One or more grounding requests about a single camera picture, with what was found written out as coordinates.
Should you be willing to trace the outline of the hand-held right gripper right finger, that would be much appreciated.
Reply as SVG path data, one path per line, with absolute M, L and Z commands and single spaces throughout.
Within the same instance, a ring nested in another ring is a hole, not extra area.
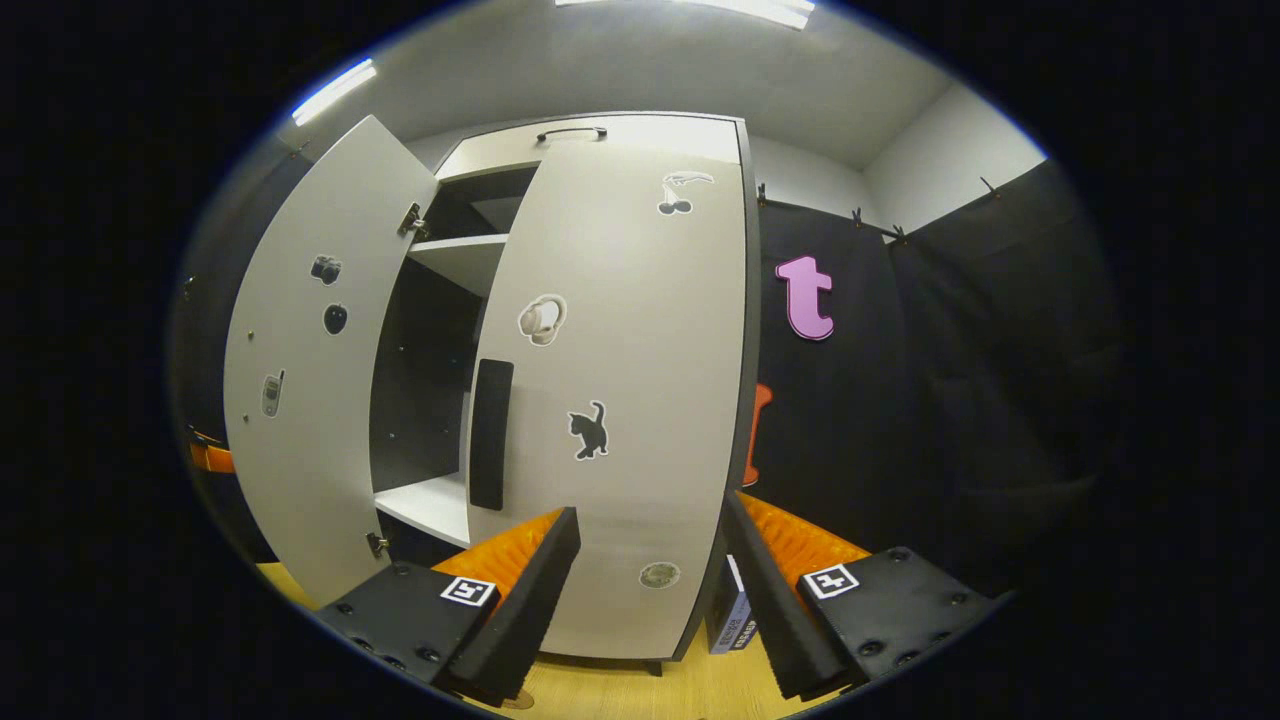
M 883 685 L 1001 607 L 914 550 L 867 552 L 737 489 L 719 527 L 787 700 Z

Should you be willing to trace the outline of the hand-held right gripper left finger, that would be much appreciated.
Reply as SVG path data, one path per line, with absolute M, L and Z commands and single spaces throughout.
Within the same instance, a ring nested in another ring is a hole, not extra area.
M 317 616 L 421 687 L 500 706 L 516 700 L 581 547 L 562 507 L 433 568 L 393 562 Z

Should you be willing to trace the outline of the white door with cat sticker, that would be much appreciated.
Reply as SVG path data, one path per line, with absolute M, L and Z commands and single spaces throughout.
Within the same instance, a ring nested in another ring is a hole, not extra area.
M 672 660 L 712 566 L 742 379 L 736 163 L 580 142 L 541 159 L 486 299 L 481 357 L 513 363 L 500 511 L 561 507 L 581 547 L 541 651 Z

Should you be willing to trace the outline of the white door with phone sticker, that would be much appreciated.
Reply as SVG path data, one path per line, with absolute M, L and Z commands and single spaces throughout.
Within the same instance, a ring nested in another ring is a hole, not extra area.
M 436 177 L 365 117 L 300 179 L 236 296 L 227 442 L 250 511 L 319 606 L 389 562 L 372 498 L 370 406 L 392 291 Z

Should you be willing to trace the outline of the black backdrop cloth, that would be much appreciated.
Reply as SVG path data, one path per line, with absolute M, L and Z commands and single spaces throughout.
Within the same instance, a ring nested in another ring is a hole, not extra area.
M 283 160 L 216 214 L 175 304 L 175 413 L 225 447 L 223 357 L 241 277 L 308 169 Z M 906 544 L 972 587 L 1020 585 L 1030 546 L 1083 510 L 1124 436 L 1125 331 L 1092 223 L 1043 161 L 901 242 L 851 217 L 767 201 L 762 415 L 748 492 L 870 551 Z M 835 279 L 835 333 L 786 319 L 783 261 Z M 462 471 L 479 296 L 415 261 L 390 295 L 372 379 L 374 491 Z

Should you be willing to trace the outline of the white cabinet with shelves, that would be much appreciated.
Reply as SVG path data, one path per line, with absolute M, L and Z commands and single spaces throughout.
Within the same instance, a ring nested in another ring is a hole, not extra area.
M 759 345 L 741 120 L 568 117 L 461 140 L 387 313 L 372 497 L 475 546 L 561 506 L 581 547 L 540 650 L 680 661 L 721 578 Z

